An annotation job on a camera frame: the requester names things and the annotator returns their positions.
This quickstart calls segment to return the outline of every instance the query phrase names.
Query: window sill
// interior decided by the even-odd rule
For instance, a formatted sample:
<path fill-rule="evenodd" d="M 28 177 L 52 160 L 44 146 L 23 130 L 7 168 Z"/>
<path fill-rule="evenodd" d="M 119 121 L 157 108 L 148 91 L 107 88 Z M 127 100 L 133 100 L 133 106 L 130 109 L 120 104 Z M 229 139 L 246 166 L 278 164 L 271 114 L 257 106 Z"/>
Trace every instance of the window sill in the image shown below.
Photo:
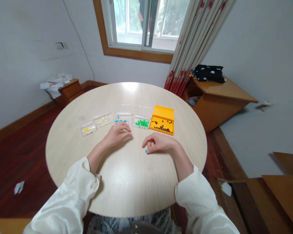
<path fill-rule="evenodd" d="M 100 33 L 101 44 L 102 44 L 104 55 L 123 57 L 128 59 L 145 60 L 145 61 L 151 61 L 151 62 L 161 62 L 161 63 L 172 62 L 173 54 L 164 54 L 164 53 L 108 47 L 101 1 L 93 0 L 93 5 L 94 5 L 94 10 L 95 10 L 95 14 L 96 14 L 97 22 L 98 22 L 99 33 Z"/>

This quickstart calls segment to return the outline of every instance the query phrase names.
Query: round table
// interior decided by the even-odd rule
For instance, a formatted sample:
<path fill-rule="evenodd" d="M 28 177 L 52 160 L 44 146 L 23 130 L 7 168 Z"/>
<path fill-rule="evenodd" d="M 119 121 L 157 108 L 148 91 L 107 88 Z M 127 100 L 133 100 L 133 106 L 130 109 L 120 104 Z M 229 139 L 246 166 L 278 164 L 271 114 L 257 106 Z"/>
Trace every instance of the round table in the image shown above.
<path fill-rule="evenodd" d="M 203 170 L 207 142 L 204 128 L 192 108 L 175 94 L 142 83 L 115 83 L 98 87 L 76 98 L 54 121 L 47 139 L 46 160 L 50 175 L 60 186 L 68 169 L 107 134 L 113 124 L 85 137 L 79 126 L 96 115 L 111 112 L 120 104 L 174 109 L 174 135 L 200 171 Z M 131 126 L 132 140 L 108 150 L 97 173 L 100 187 L 89 211 L 109 217 L 135 217 L 154 213 L 175 203 L 174 188 L 178 176 L 167 152 L 147 155 L 142 142 L 153 130 Z"/>

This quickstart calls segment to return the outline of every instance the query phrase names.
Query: electrical wire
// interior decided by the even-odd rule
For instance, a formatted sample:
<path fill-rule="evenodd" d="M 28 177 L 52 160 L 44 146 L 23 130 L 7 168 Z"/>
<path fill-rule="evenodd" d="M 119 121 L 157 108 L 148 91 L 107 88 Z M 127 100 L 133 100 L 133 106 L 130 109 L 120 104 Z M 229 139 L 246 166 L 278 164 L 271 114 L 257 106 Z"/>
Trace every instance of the electrical wire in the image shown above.
<path fill-rule="evenodd" d="M 86 51 L 85 51 L 85 48 L 84 48 L 84 45 L 82 44 L 81 39 L 80 39 L 80 36 L 79 36 L 79 34 L 78 34 L 77 30 L 76 30 L 76 27 L 75 27 L 75 25 L 74 25 L 74 23 L 73 23 L 73 21 L 72 21 L 72 19 L 71 19 L 71 16 L 70 16 L 69 13 L 68 13 L 68 10 L 67 10 L 67 7 L 66 7 L 66 4 L 65 4 L 64 0 L 62 0 L 62 1 L 63 1 L 64 6 L 65 6 L 65 9 L 66 9 L 66 12 L 67 12 L 67 14 L 68 14 L 68 17 L 69 17 L 69 19 L 71 20 L 72 25 L 73 25 L 73 27 L 74 27 L 74 29 L 75 29 L 75 31 L 76 31 L 78 37 L 79 37 L 80 44 L 81 44 L 81 46 L 82 46 L 82 48 L 83 48 L 83 50 L 84 50 L 84 52 L 85 52 L 85 56 L 86 56 L 86 58 L 87 58 L 87 61 L 88 61 L 89 67 L 90 67 L 90 69 L 91 69 L 91 71 L 92 71 L 92 74 L 93 74 L 93 81 L 94 81 L 94 72 L 93 72 L 92 67 L 91 67 L 91 65 L 90 65 L 90 62 L 89 62 L 88 56 L 87 56 Z"/>

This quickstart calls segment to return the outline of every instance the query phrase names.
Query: red floral curtain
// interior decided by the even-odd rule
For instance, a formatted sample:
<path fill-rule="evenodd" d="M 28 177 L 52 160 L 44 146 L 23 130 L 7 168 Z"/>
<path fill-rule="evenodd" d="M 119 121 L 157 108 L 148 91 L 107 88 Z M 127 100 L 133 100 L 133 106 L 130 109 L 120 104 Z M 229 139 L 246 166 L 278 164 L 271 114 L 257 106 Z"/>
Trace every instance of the red floral curtain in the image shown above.
<path fill-rule="evenodd" d="M 181 97 L 189 73 L 200 63 L 234 0 L 190 0 L 165 89 Z"/>

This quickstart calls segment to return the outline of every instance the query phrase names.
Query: white sleeve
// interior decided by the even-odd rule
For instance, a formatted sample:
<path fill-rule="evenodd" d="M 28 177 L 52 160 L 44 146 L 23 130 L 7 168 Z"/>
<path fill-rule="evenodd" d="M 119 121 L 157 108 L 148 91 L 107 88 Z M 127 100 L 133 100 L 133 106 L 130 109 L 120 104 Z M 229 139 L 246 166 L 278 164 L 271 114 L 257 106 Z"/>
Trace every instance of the white sleeve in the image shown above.
<path fill-rule="evenodd" d="M 188 213 L 187 233 L 239 233 L 218 205 L 216 195 L 202 173 L 194 172 L 175 187 L 177 203 Z"/>
<path fill-rule="evenodd" d="M 74 163 L 62 185 L 24 229 L 27 233 L 82 233 L 82 219 L 100 184 L 86 157 Z"/>

